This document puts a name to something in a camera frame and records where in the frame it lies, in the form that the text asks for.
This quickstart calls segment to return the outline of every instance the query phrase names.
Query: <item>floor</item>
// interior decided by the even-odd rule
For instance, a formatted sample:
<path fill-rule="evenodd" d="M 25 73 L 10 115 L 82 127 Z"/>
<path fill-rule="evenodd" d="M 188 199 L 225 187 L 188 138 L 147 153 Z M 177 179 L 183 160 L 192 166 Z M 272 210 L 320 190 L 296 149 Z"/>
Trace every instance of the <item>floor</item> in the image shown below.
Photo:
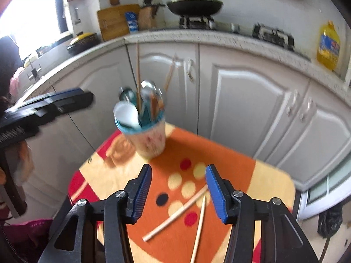
<path fill-rule="evenodd" d="M 323 262 L 337 263 L 351 242 L 351 202 L 343 207 L 343 224 L 338 232 L 330 239 L 329 247 Z M 320 258 L 326 239 L 317 233 L 318 216 L 304 220 L 300 226 L 310 241 L 318 259 Z"/>

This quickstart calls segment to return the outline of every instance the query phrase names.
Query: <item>knife block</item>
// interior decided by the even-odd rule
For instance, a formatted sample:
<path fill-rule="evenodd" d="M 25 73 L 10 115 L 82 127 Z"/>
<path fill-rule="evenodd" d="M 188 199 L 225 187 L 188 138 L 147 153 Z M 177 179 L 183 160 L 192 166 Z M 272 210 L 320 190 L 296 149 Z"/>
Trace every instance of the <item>knife block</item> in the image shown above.
<path fill-rule="evenodd" d="M 153 15 L 153 7 L 145 7 L 140 9 L 138 26 L 139 30 L 147 30 L 156 27 L 156 19 Z"/>

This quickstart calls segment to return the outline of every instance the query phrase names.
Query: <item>yellow bottle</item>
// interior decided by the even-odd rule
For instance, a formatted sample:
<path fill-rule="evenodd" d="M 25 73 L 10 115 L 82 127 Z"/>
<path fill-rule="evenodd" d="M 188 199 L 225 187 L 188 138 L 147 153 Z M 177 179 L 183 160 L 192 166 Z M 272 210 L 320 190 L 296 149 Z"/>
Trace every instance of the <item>yellow bottle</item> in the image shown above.
<path fill-rule="evenodd" d="M 330 70 L 334 70 L 338 64 L 340 51 L 340 38 L 335 31 L 332 21 L 321 27 L 317 60 Z"/>

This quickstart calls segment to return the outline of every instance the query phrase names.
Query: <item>black trash bag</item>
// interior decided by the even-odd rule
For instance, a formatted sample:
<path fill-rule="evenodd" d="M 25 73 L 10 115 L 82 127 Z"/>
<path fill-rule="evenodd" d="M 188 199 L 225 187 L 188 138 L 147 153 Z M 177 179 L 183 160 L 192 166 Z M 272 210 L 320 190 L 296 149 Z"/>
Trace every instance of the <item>black trash bag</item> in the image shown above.
<path fill-rule="evenodd" d="M 342 223 L 343 205 L 339 203 L 319 214 L 318 234 L 323 238 L 330 238 L 337 233 Z"/>

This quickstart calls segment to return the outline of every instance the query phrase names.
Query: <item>black dot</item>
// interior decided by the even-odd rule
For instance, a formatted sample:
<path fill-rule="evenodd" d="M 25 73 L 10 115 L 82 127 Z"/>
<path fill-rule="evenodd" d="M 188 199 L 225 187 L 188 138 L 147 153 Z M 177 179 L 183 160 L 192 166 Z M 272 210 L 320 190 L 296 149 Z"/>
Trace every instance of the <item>black dot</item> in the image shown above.
<path fill-rule="evenodd" d="M 156 199 L 156 205 L 164 206 L 168 201 L 168 195 L 166 193 L 160 194 Z"/>

